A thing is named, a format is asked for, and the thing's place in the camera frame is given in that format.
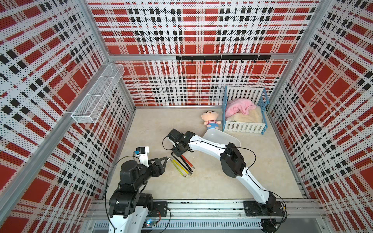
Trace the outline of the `red hex key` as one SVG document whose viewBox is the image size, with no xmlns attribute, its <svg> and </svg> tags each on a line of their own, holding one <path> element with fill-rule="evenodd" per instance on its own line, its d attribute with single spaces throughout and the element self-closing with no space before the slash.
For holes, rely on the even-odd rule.
<svg viewBox="0 0 373 233">
<path fill-rule="evenodd" d="M 190 161 L 188 161 L 183 155 L 181 156 L 181 158 L 183 159 L 184 162 L 188 164 L 188 166 L 190 166 L 192 169 L 195 169 L 193 164 Z"/>
</svg>

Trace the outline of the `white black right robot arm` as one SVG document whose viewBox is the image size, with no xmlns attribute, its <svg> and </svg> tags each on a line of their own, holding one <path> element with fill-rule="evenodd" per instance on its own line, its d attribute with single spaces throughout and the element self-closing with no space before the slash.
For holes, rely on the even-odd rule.
<svg viewBox="0 0 373 233">
<path fill-rule="evenodd" d="M 249 171 L 237 138 L 217 129 L 208 129 L 203 137 L 190 131 L 183 134 L 172 129 L 166 138 L 173 145 L 172 155 L 175 157 L 199 151 L 218 159 L 224 174 L 237 179 L 251 193 L 262 215 L 286 216 L 285 202 L 278 201 L 275 194 L 266 190 Z"/>
</svg>

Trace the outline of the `thin black hex key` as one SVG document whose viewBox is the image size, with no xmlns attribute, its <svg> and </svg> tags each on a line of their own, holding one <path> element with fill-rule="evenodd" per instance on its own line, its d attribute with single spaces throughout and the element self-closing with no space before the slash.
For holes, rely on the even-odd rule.
<svg viewBox="0 0 373 233">
<path fill-rule="evenodd" d="M 176 156 L 173 154 L 173 152 L 171 152 L 171 156 L 172 156 L 173 160 L 175 161 L 175 163 L 186 173 L 186 176 L 192 175 L 192 172 L 188 168 L 186 168 L 186 166 L 184 166 L 183 163 L 181 163 L 176 158 Z"/>
</svg>

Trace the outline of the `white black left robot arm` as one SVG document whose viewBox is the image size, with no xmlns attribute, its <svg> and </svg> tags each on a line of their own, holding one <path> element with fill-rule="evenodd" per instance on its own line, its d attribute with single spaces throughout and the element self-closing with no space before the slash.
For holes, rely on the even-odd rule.
<svg viewBox="0 0 373 233">
<path fill-rule="evenodd" d="M 153 196 L 144 193 L 150 178 L 164 174 L 168 157 L 149 160 L 149 166 L 137 160 L 128 160 L 121 165 L 120 181 L 105 208 L 110 233 L 140 233 L 146 217 L 160 211 L 154 208 Z"/>
</svg>

